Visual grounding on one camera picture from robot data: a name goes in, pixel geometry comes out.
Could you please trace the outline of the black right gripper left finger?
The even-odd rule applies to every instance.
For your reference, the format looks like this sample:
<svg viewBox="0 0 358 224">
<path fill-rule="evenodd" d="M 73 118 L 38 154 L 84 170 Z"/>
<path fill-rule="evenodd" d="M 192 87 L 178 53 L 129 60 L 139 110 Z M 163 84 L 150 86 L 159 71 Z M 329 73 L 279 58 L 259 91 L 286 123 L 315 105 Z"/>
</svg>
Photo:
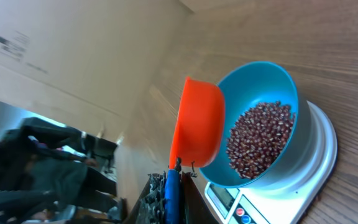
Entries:
<svg viewBox="0 0 358 224">
<path fill-rule="evenodd" d="M 125 224 L 163 224 L 165 223 L 165 183 L 167 174 L 149 174 L 143 191 Z"/>
</svg>

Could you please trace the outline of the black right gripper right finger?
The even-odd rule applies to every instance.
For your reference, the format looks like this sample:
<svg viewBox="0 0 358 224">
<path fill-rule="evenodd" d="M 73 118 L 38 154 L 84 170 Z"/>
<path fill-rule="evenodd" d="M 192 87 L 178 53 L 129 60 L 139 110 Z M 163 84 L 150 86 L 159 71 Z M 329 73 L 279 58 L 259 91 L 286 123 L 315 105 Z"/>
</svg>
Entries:
<svg viewBox="0 0 358 224">
<path fill-rule="evenodd" d="M 181 222 L 184 224 L 218 224 L 201 196 L 189 172 L 181 174 Z"/>
</svg>

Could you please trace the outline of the orange measuring scoop blue handle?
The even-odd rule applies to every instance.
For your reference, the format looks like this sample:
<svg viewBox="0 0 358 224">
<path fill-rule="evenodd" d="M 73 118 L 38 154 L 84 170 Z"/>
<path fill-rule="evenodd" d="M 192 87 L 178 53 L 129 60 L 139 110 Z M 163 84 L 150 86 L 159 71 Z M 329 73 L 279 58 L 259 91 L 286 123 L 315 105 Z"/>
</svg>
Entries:
<svg viewBox="0 0 358 224">
<path fill-rule="evenodd" d="M 170 150 L 164 193 L 165 223 L 182 223 L 181 168 L 206 167 L 214 161 L 223 136 L 224 117 L 224 97 L 218 86 L 187 78 Z"/>
</svg>

